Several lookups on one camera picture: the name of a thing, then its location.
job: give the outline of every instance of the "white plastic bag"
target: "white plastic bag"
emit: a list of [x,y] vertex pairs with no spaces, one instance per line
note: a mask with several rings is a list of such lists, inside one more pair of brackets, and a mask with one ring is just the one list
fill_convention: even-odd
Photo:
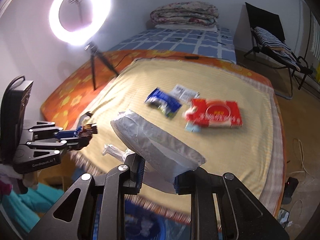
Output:
[[115,157],[121,162],[124,162],[126,157],[130,154],[134,154],[130,149],[127,149],[125,152],[121,151],[119,148],[114,146],[113,144],[104,145],[104,151],[102,152],[102,155],[110,154],[111,156]]
[[200,153],[131,110],[118,115],[111,126],[122,142],[154,169],[143,179],[150,187],[174,194],[175,177],[206,162]]

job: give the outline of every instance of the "red package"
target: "red package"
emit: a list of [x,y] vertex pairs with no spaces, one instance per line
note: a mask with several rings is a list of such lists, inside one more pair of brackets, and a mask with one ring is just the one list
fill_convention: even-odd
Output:
[[185,119],[202,127],[240,127],[242,119],[237,102],[194,98]]

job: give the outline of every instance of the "black chair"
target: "black chair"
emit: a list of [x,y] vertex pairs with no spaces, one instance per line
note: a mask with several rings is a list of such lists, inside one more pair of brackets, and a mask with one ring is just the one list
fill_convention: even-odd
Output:
[[[285,69],[285,68],[288,69],[289,77],[290,77],[291,95],[287,96],[282,93],[279,93],[278,91],[275,91],[275,94],[277,96],[280,96],[280,97],[283,97],[287,100],[290,100],[293,97],[292,77],[293,77],[294,72],[298,71],[297,68],[295,67],[295,65],[290,64],[289,62],[283,60],[278,54],[276,54],[269,47],[263,46],[261,41],[259,40],[258,36],[254,32],[255,27],[261,27],[261,28],[269,31],[271,34],[276,36],[282,43],[284,43],[285,37],[284,37],[284,32],[283,32],[283,28],[281,25],[279,15],[274,14],[274,13],[270,13],[270,12],[265,11],[260,8],[257,8],[249,3],[245,3],[245,5],[247,8],[249,22],[250,22],[250,28],[251,28],[252,49],[250,51],[248,51],[244,55],[244,57],[247,58],[247,56],[253,52],[254,61],[257,61],[256,53],[261,52],[261,53],[267,55],[268,57],[271,57],[275,61],[279,62],[280,64],[284,65],[283,67],[274,67],[274,66],[267,65],[263,62],[258,61],[259,63],[266,65],[266,66],[273,68],[273,69]],[[308,63],[306,62],[306,60],[302,56],[296,57],[294,55],[294,53],[292,53],[292,52],[291,52],[291,54],[295,58],[295,60],[297,61],[296,64],[300,68],[299,72],[304,74],[302,82],[300,83],[300,86],[298,88],[298,89],[300,89],[302,87],[302,84],[305,81],[307,75],[312,74],[312,70],[309,68]],[[301,59],[305,62],[306,67],[301,65],[301,63],[300,63]]]

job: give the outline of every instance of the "striped towel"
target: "striped towel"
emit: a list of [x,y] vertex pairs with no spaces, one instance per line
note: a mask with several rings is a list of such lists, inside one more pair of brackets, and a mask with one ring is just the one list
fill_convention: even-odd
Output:
[[296,59],[292,56],[289,46],[261,27],[255,27],[254,33],[257,35],[262,46],[270,47],[272,51],[279,55],[285,62],[294,65],[296,69],[300,71],[300,67],[297,64]]
[[313,53],[313,56],[320,61],[320,25],[316,18],[313,16],[313,41],[312,41],[312,47],[311,52]]

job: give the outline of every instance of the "yellow bedsheet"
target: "yellow bedsheet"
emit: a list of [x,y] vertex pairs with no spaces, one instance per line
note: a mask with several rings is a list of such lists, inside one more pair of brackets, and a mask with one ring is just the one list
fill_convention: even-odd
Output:
[[[201,98],[237,101],[243,126],[238,129],[208,128],[201,133],[189,133],[184,130],[186,122],[181,117],[188,106],[183,105],[170,120],[144,104],[147,95],[156,87],[169,92],[176,84],[199,91]],[[93,116],[88,122],[97,123],[99,134],[81,150],[81,154],[105,172],[120,162],[110,155],[101,155],[104,144],[126,150],[111,128],[110,121],[118,112],[128,109],[200,152],[207,159],[202,167],[209,173],[222,175],[232,172],[259,198],[266,182],[273,144],[269,95],[224,70],[207,65],[163,59],[135,61],[91,109]],[[146,185],[143,185],[140,195],[173,210],[190,213],[190,196],[166,194]]]

